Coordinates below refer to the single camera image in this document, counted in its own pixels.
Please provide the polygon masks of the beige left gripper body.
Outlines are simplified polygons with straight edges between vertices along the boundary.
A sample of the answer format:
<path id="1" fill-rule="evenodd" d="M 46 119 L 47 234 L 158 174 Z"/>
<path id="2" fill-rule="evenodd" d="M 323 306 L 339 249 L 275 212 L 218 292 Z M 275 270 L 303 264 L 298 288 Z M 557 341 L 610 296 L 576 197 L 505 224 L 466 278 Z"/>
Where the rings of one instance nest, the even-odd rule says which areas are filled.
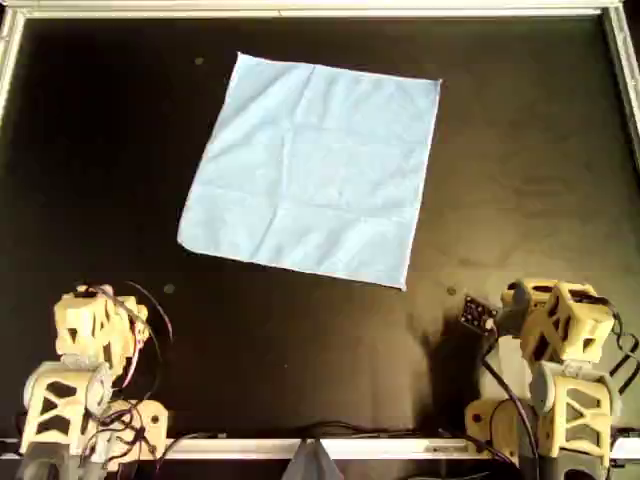
<path id="1" fill-rule="evenodd" d="M 66 294 L 54 306 L 58 353 L 104 353 L 111 347 L 113 305 L 104 295 Z"/>

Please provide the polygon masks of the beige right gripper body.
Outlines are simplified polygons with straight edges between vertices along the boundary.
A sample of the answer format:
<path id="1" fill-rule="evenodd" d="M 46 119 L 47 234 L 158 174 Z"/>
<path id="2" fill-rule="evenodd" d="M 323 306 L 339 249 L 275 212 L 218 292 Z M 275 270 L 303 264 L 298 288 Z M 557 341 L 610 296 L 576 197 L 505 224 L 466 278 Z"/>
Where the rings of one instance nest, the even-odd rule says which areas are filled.
<path id="1" fill-rule="evenodd" d="M 558 280 L 525 280 L 524 287 L 528 298 L 526 319 L 529 320 L 539 311 L 556 320 L 559 318 L 559 299 L 554 294 Z"/>

